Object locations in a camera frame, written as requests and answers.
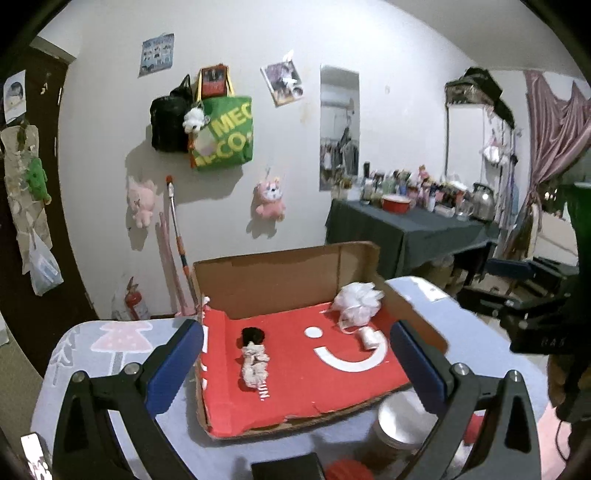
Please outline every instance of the spool of thread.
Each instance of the spool of thread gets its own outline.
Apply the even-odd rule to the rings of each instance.
[[[371,327],[361,327],[359,330],[359,336],[363,342],[363,347],[366,350],[375,350],[379,347],[380,341],[377,333]]]

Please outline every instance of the paper sticker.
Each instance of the paper sticker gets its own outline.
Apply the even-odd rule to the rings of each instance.
[[[295,102],[304,96],[304,86],[293,60],[284,60],[261,67],[261,72],[267,81],[275,106]]]
[[[27,112],[25,70],[9,77],[4,83],[4,117],[9,124]]]
[[[142,43],[139,76],[166,70],[173,66],[174,33],[150,38]]]

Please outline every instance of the bolt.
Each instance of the bolt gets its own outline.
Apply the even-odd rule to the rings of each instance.
[[[123,371],[128,375],[135,375],[139,372],[139,364],[136,362],[131,362],[130,364],[125,365]]]
[[[467,374],[470,373],[470,369],[468,368],[467,365],[464,365],[464,364],[454,364],[453,371],[463,377],[465,377]]]
[[[74,383],[80,383],[82,382],[84,379],[86,378],[86,372],[83,372],[82,370],[77,371],[76,373],[74,373],[74,375],[72,375],[72,381]]]
[[[520,382],[521,374],[517,370],[509,370],[509,378],[512,379],[513,382]]]

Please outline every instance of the pink bear plush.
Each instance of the pink bear plush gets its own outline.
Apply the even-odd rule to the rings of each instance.
[[[260,181],[256,186],[256,195],[260,205],[256,212],[263,218],[270,218],[281,222],[285,218],[285,204],[279,179],[274,181]]]
[[[130,177],[127,198],[136,226],[138,228],[147,228],[152,221],[152,211],[156,203],[156,186],[154,182],[148,180],[137,183]]]

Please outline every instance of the green plush toy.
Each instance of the green plush toy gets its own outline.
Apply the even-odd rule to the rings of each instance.
[[[39,157],[33,157],[29,163],[25,180],[29,184],[29,191],[35,200],[42,200],[45,205],[51,203],[51,196],[47,193],[45,184],[47,175]]]

